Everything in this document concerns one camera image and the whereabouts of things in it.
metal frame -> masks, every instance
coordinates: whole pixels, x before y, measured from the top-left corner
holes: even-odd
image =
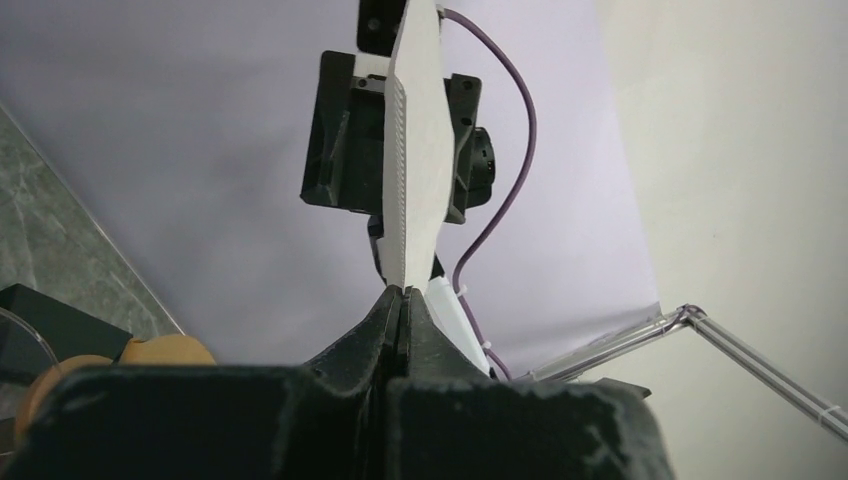
[[[684,305],[670,315],[624,331],[535,370],[529,379],[574,380],[586,370],[683,328],[690,327],[819,426],[848,443],[848,415],[839,405],[809,391],[781,372],[763,355],[725,330],[699,307]]]

metal pipe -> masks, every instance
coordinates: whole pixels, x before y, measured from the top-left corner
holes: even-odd
[[[671,315],[664,316],[654,322],[626,330],[618,335],[602,340],[595,345],[562,356],[539,368],[531,370],[524,379],[541,380],[573,380],[586,370],[595,368],[627,352],[647,345],[669,333],[685,327],[683,310],[678,309]]]
[[[841,407],[799,385],[709,317],[690,316],[687,324],[819,426],[848,442],[848,416]]]

cable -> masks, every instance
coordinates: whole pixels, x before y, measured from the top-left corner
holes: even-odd
[[[462,257],[459,258],[459,261],[456,263],[456,267],[453,270],[453,288],[455,292],[459,292],[460,282],[459,277],[462,274],[462,269],[465,267],[465,264],[468,263],[468,260],[474,255],[475,252],[483,245],[483,242],[489,238],[492,234],[492,231],[498,224],[503,220],[503,217],[506,215],[506,212],[512,206],[513,202],[515,202],[515,198],[518,196],[518,192],[521,191],[521,187],[524,185],[524,181],[527,180],[527,175],[530,173],[530,166],[533,164],[533,154],[536,151],[536,106],[533,104],[533,98],[530,96],[530,90],[527,88],[527,84],[524,83],[524,79],[521,78],[521,74],[518,73],[518,69],[515,68],[515,65],[507,58],[506,54],[501,50],[497,44],[495,44],[494,40],[489,38],[488,35],[478,27],[474,22],[470,19],[462,15],[461,13],[455,12],[450,9],[444,9],[442,12],[442,16],[448,20],[451,20],[455,23],[458,23],[460,26],[471,32],[472,35],[477,37],[486,48],[491,51],[495,57],[503,64],[504,68],[506,68],[509,75],[515,81],[516,86],[518,87],[519,92],[521,92],[521,97],[524,99],[524,105],[527,107],[527,120],[528,120],[528,139],[527,139],[527,151],[524,154],[524,162],[521,164],[521,170],[518,172],[518,177],[515,179],[515,183],[512,185],[509,193],[506,195],[506,199],[501,204],[500,208],[492,219],[489,221],[488,225],[483,229],[480,235],[476,240],[468,247],[468,250],[462,254]],[[474,318],[474,313],[471,311],[471,307],[468,305],[468,302],[465,300],[465,296],[459,297],[459,303],[462,305],[462,309],[465,310],[465,314],[468,316],[468,321],[471,323],[471,328],[474,330],[474,335],[477,337],[477,341],[480,342],[481,345],[487,345],[485,339],[483,338],[483,332],[480,330],[480,325],[477,323],[477,319]],[[508,380],[512,379],[512,376],[509,373],[506,365],[495,355],[495,352],[492,351],[491,348],[484,348],[484,353],[492,359],[492,361],[498,365],[501,371],[504,373],[504,376]]]
[[[32,338],[35,339],[36,342],[38,342],[38,345],[41,346],[42,350],[44,350],[44,353],[46,353],[47,357],[50,358],[50,361],[53,363],[53,365],[59,368],[59,359],[56,358],[56,354],[53,352],[53,349],[50,348],[50,344],[47,343],[46,340],[44,340],[44,337],[42,337],[41,334],[38,333],[38,330],[33,328],[32,325],[27,323],[26,320],[6,310],[3,307],[0,307],[0,317],[8,318],[12,321],[12,323],[24,329],[25,332],[27,332]]]

zip tie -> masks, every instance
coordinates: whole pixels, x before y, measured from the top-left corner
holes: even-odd
[[[822,420],[822,418],[824,418],[825,416],[831,416],[831,415],[830,415],[830,412],[832,412],[832,411],[834,411],[834,410],[842,410],[842,407],[840,407],[839,405],[831,405],[831,406],[830,406],[830,408],[828,408],[827,410],[825,410],[825,411],[823,411],[823,412],[820,412],[820,413],[819,413],[819,426],[820,426],[820,427],[821,427],[821,420]]]

brown round object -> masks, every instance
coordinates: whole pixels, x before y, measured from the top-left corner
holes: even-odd
[[[196,338],[163,335],[143,341],[133,338],[118,363],[132,365],[215,365],[209,350]]]
[[[39,375],[32,382],[32,385],[29,386],[26,395],[21,400],[20,405],[18,405],[18,412],[15,415],[15,444],[20,444],[26,429],[32,423],[32,419],[38,413],[42,402],[44,402],[44,397],[47,396],[50,390],[53,390],[53,387],[59,383],[59,380],[81,367],[110,365],[111,363],[111,359],[98,355],[78,355],[59,362],[58,366],[54,365]]]

